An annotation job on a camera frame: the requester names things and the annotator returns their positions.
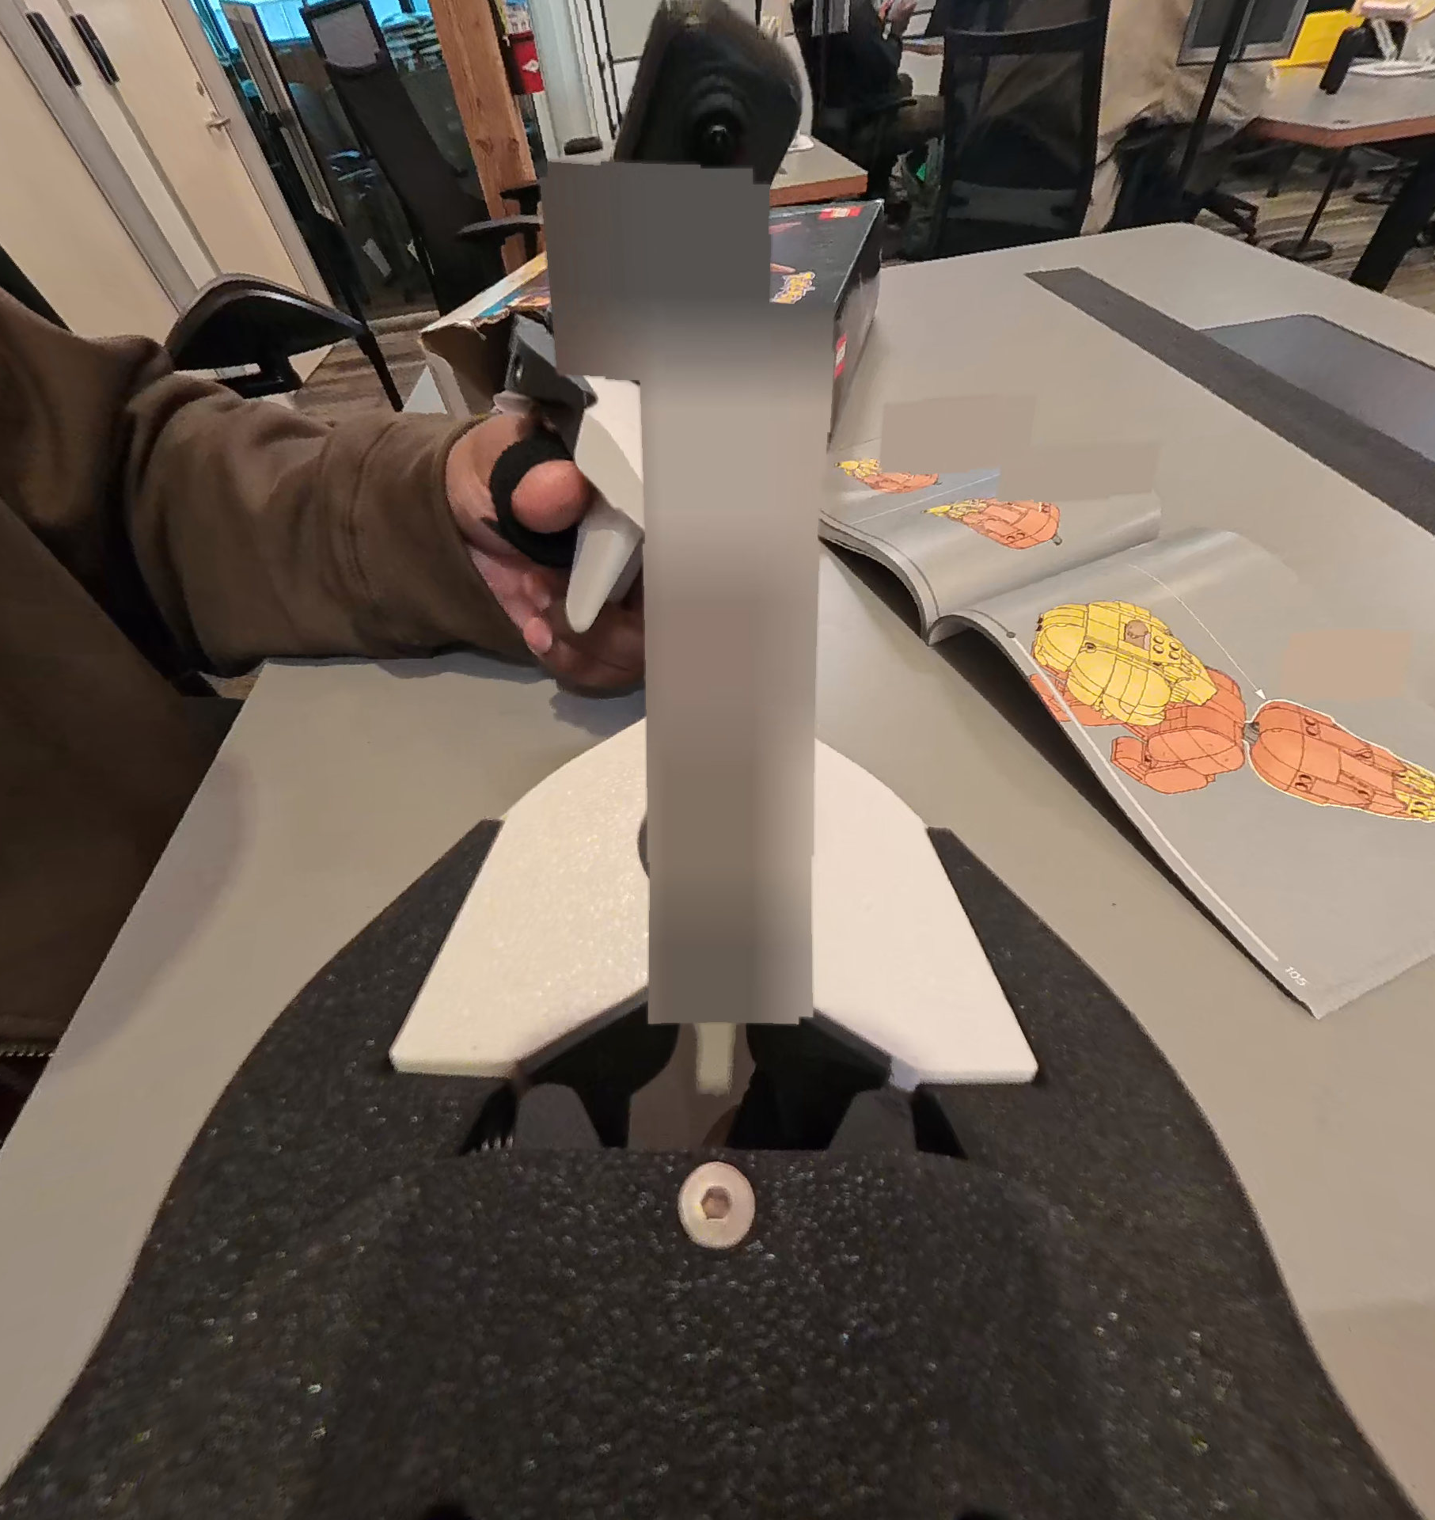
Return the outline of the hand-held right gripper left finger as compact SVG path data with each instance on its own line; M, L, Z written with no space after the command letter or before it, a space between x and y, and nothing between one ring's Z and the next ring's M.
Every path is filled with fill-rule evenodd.
M521 1075L649 997L644 754L581 754L501 817L391 1063Z

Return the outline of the person's left forearm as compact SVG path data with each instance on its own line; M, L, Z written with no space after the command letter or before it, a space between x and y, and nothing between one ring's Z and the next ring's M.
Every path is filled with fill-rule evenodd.
M0 289L0 620L96 615L167 673L268 658L523 658L455 517L470 425L324 425L90 340Z

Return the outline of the person's brown jacket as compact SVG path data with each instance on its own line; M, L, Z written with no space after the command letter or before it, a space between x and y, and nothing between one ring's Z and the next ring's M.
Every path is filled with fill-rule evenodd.
M0 620L0 1149L224 734L212 671L83 631Z

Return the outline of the wooden pillar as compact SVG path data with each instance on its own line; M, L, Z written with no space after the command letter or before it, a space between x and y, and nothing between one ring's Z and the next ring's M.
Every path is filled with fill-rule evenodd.
M538 170L501 48L493 1L432 1L483 200L495 218L526 216Z

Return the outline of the wooden-edged office table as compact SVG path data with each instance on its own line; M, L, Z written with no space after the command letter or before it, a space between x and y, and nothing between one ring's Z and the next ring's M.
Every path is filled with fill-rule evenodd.
M1288 69L1268 91L1249 134L1257 140L1328 152L1409 148L1409 178L1349 276L1353 284L1383 292L1412 251L1417 234L1435 216L1435 71L1399 76L1351 72L1331 94L1321 91L1320 74Z

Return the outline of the glass window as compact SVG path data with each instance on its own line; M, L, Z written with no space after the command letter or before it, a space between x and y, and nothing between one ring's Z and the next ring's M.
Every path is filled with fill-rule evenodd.
M196 14L220 57L229 59L242 48L229 9L230 5L252 6L258 26L277 52L290 51L291 48L310 48L310 28L298 1L192 1Z

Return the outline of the black office chair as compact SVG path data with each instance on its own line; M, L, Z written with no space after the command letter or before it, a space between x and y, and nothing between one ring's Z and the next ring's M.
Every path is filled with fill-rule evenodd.
M1100 147L1106 1L944 1L944 134L926 258L1075 238Z
M372 8L328 1L305 6L303 16L348 122L404 208L440 312L453 312L506 274L511 239L539 241L538 186L513 190L515 215L490 216L424 124Z

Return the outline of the grey desk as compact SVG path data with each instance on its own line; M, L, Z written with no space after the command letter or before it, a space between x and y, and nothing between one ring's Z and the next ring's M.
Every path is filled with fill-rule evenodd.
M1435 540L1025 277L1087 267L1209 329L1316 310L1435 367L1435 314L1189 226L898 267L852 393L992 390L1131 410L1222 522L1230 469L1305 529L1239 530L1412 636L1435 698ZM313 975L482 818L637 716L556 704L477 655L268 666L0 1154L0 1486L81 1372L179 1162ZM1045 711L984 645L948 659L877 588L820 569L820 729L949 827L1108 980L1230 1154L1358 1424L1435 1516L1435 959L1316 1020L1285 999L1080 788Z

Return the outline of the small grey side table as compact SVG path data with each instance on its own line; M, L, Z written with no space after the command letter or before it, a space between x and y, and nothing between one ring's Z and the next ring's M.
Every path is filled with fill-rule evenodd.
M807 140L786 153L771 183L771 206L779 210L860 200L867 188L865 168L827 143Z

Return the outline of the grey monitor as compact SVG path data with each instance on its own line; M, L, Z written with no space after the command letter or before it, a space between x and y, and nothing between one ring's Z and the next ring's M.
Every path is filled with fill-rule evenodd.
M1178 62L1282 62L1298 41L1306 9L1306 1L1192 1Z

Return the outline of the white door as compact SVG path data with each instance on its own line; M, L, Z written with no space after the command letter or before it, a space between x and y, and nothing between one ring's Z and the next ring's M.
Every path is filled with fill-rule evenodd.
M0 246L85 335L217 276L328 287L191 3L0 1Z

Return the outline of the printed toy box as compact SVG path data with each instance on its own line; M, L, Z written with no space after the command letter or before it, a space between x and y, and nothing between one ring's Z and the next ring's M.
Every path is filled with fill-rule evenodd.
M875 324L883 226L880 200L782 205L769 215L772 301L820 304L834 314L832 430L839 426ZM445 411L480 413L503 390L520 317L553 325L546 254L501 276L422 330L425 362Z

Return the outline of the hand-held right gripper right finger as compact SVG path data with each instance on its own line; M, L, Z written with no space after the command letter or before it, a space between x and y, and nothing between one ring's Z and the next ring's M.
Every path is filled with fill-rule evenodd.
M870 770L817 749L815 1015L893 1086L1017 1085L1032 1047L930 828Z

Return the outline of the open grey instruction booklet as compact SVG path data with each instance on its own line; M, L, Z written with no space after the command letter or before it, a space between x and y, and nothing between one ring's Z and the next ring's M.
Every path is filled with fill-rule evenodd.
M1394 638L1264 547L1164 530L1153 491L893 471L835 451L820 537L989 638L1115 805L1321 1017L1435 956L1435 709Z

